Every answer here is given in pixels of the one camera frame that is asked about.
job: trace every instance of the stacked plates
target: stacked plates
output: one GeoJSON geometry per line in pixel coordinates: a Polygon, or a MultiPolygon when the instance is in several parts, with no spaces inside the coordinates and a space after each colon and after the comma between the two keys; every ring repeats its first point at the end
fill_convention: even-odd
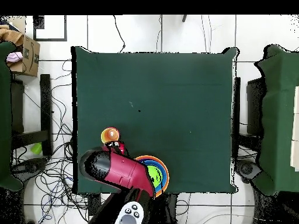
{"type": "Polygon", "coordinates": [[[162,181],[155,187],[156,197],[160,196],[164,192],[169,183],[169,174],[167,167],[158,158],[150,155],[143,155],[135,158],[135,160],[145,164],[146,166],[156,167],[162,174],[162,181]]]}

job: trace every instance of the green table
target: green table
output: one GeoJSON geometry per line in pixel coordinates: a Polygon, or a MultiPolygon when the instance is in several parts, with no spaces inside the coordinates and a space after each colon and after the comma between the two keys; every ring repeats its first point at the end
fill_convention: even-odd
{"type": "Polygon", "coordinates": [[[266,195],[299,192],[299,172],[290,166],[299,53],[269,45],[256,66],[265,78],[267,93],[262,102],[264,137],[258,159],[263,172],[253,182],[266,195]]]}
{"type": "MultiPolygon", "coordinates": [[[[235,191],[230,161],[236,48],[223,54],[71,52],[78,161],[101,146],[101,132],[114,126],[131,157],[153,155],[165,163],[166,192],[235,191]]],[[[74,177],[77,193],[116,192],[83,178],[76,161],[74,177]]]]}

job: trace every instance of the cardboard box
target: cardboard box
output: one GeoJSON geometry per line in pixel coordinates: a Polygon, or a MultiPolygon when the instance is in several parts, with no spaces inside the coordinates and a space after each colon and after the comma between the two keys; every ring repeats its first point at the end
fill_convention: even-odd
{"type": "Polygon", "coordinates": [[[23,60],[13,63],[10,69],[17,75],[37,76],[39,70],[40,44],[24,35],[23,60]]]}

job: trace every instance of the black metal frame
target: black metal frame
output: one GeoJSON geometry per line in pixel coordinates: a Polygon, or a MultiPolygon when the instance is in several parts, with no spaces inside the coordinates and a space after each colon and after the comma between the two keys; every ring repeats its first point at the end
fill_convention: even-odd
{"type": "Polygon", "coordinates": [[[44,156],[53,154],[52,147],[52,104],[49,74],[40,75],[40,122],[41,130],[12,136],[12,150],[41,142],[44,156]]]}

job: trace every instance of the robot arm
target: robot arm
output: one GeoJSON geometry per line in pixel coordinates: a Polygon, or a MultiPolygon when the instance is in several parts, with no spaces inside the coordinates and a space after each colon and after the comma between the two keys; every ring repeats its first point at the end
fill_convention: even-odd
{"type": "Polygon", "coordinates": [[[105,201],[89,224],[146,224],[148,220],[154,185],[147,167],[124,153],[121,145],[109,142],[88,150],[80,160],[83,176],[120,190],[105,201]]]}

